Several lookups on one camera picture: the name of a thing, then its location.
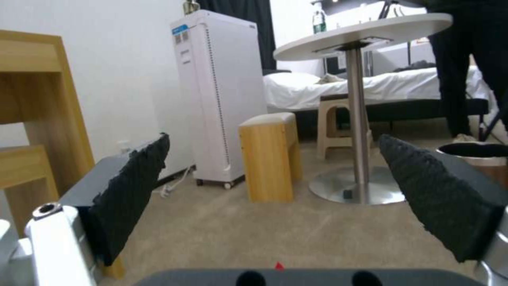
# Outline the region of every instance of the beige carpet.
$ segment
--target beige carpet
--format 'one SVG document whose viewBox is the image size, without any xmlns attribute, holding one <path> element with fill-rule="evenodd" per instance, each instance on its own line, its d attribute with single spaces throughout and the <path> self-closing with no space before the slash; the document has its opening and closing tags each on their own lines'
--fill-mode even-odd
<svg viewBox="0 0 508 286">
<path fill-rule="evenodd" d="M 377 136 L 388 124 L 372 126 Z M 435 148 L 449 142 L 443 120 L 396 123 L 394 136 Z M 175 268 L 436 268 L 470 276 L 474 263 L 459 264 L 417 221 L 406 203 L 343 205 L 307 190 L 317 174 L 352 163 L 350 149 L 336 149 L 326 162 L 315 143 L 303 142 L 304 180 L 291 204 L 251 204 L 244 183 L 232 190 L 196 187 L 187 178 L 168 199 L 157 194 L 121 257 L 129 285 L 156 271 Z M 378 151 L 373 164 L 383 165 Z"/>
</svg>

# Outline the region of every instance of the white air purifier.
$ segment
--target white air purifier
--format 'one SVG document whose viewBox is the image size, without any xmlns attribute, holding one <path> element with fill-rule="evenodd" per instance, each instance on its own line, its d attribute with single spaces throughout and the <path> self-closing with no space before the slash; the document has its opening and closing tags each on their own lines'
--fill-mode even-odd
<svg viewBox="0 0 508 286">
<path fill-rule="evenodd" d="M 196 11 L 171 25 L 198 185 L 244 175 L 238 125 L 267 112 L 255 23 Z"/>
</svg>

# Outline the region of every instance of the white bedsheet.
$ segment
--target white bedsheet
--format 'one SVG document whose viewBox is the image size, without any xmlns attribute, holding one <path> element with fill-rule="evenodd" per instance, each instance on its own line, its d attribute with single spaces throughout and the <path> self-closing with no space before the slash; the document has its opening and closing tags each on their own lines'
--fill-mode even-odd
<svg viewBox="0 0 508 286">
<path fill-rule="evenodd" d="M 347 93 L 347 81 L 314 84 L 318 80 L 319 78 L 313 75 L 299 73 L 267 75 L 264 77 L 266 102 L 269 107 L 277 109 L 317 109 L 321 95 Z M 363 82 L 367 104 L 440 99 L 435 68 L 364 77 Z M 482 73 L 475 66 L 469 68 L 467 92 L 473 98 L 492 98 L 491 90 L 482 79 Z"/>
</svg>

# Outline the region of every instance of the screw hole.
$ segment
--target screw hole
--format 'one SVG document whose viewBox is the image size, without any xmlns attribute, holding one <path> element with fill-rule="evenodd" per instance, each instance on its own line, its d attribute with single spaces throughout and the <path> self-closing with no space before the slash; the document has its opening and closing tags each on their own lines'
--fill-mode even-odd
<svg viewBox="0 0 508 286">
<path fill-rule="evenodd" d="M 43 205 L 43 206 L 40 208 L 40 210 L 39 210 L 39 211 L 40 211 L 42 214 L 45 214 L 45 213 L 47 213 L 47 212 L 52 211 L 54 208 L 55 208 L 55 205 L 53 205 L 53 204 L 45 204 L 45 205 Z"/>
</svg>

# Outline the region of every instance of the black pants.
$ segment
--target black pants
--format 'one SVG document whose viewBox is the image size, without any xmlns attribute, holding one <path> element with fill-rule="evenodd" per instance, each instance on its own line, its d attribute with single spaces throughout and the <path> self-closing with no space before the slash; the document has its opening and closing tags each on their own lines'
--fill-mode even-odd
<svg viewBox="0 0 508 286">
<path fill-rule="evenodd" d="M 429 12 L 451 14 L 453 25 L 430 36 L 436 57 L 441 105 L 453 137 L 471 135 L 466 109 L 466 78 L 472 54 L 498 106 L 508 89 L 508 1 L 490 0 Z M 508 127 L 508 116 L 502 118 Z"/>
</svg>

